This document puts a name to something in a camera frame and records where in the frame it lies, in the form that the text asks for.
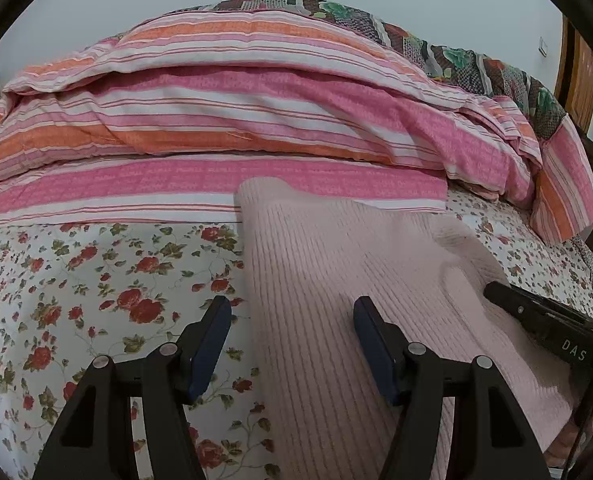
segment patterned pillow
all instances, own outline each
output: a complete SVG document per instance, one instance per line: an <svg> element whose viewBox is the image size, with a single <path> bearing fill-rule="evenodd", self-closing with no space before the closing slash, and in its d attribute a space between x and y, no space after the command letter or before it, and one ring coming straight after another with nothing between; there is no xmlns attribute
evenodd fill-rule
<svg viewBox="0 0 593 480"><path fill-rule="evenodd" d="M593 223L593 174L579 134L567 115L541 144L530 225L549 243L560 243Z"/></svg>

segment light switch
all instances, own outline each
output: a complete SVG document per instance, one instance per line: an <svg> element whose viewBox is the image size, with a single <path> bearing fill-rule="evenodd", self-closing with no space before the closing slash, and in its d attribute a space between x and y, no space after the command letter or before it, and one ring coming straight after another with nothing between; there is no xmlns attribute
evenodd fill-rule
<svg viewBox="0 0 593 480"><path fill-rule="evenodd" d="M538 44L538 51L543 54L543 57L547 57L547 43L543 41L542 37Z"/></svg>

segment floral bed sheet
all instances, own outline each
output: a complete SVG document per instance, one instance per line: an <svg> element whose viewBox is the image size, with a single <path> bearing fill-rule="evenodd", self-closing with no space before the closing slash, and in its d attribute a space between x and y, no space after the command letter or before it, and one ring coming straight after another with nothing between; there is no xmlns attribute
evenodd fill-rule
<svg viewBox="0 0 593 480"><path fill-rule="evenodd" d="M470 226L512 283L593 316L593 256L577 240L545 246L512 206L457 186L448 212ZM279 478L263 370L252 345L243 277L243 226L110 222L0 227L0 465L28 480L54 422L99 354L145 356L232 303L232 327L188 430L210 480ZM139 399L134 450L151 476Z"/></svg>

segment black device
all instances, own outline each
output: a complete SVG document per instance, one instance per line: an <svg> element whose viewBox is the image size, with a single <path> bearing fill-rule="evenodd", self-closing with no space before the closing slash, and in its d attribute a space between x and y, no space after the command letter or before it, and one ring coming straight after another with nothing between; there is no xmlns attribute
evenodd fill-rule
<svg viewBox="0 0 593 480"><path fill-rule="evenodd" d="M407 341L368 296L356 300L353 316L379 391L404 406L379 480L430 478L444 397L456 402L446 480L550 480L536 437L489 357L442 359Z"/></svg>
<svg viewBox="0 0 593 480"><path fill-rule="evenodd" d="M593 319L558 301L513 285L491 282L483 294L518 319L544 348L567 361L573 373L580 374L587 386L573 416L576 425L584 430L593 412ZM582 455L569 469L582 432L567 459L564 480L593 480L593 452L591 456Z"/></svg>
<svg viewBox="0 0 593 480"><path fill-rule="evenodd" d="M593 319L515 285L491 282L483 294L518 319L541 346L568 362L585 379L588 386L574 413L577 426L581 426L593 409Z"/></svg>
<svg viewBox="0 0 593 480"><path fill-rule="evenodd" d="M201 321L141 359L91 362L36 464L33 480L138 480L130 397L143 399L156 480L205 480L183 404L208 387L230 330L232 307L217 296Z"/></svg>

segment metal screw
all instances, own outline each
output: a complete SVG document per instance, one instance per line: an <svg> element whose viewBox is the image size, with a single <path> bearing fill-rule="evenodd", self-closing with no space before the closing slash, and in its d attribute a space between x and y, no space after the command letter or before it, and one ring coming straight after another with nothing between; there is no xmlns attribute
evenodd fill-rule
<svg viewBox="0 0 593 480"><path fill-rule="evenodd" d="M476 364L478 364L481 368L485 368L486 370L489 370L490 368L492 368L494 361L492 361L492 359L490 359L486 355L479 355L476 358Z"/></svg>
<svg viewBox="0 0 593 480"><path fill-rule="evenodd" d="M161 352L161 355L174 355L176 354L176 351L179 347L177 347L174 343L166 343L161 345L161 347L159 348L159 352Z"/></svg>
<svg viewBox="0 0 593 480"><path fill-rule="evenodd" d="M105 368L109 362L110 358L107 355L100 355L92 361L92 366L95 368Z"/></svg>
<svg viewBox="0 0 593 480"><path fill-rule="evenodd" d="M409 346L407 346L407 350L414 355L423 355L427 348L425 348L423 343L410 343Z"/></svg>

